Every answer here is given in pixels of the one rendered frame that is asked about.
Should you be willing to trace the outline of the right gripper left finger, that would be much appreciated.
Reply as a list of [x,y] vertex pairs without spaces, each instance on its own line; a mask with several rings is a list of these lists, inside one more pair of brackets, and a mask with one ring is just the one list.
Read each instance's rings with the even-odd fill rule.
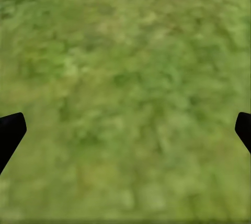
[[27,131],[22,112],[0,118],[0,174]]

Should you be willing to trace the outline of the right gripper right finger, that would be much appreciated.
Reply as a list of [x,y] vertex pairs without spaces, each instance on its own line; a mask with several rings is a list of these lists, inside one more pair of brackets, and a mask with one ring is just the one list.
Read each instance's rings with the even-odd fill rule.
[[238,114],[235,131],[251,153],[251,114]]

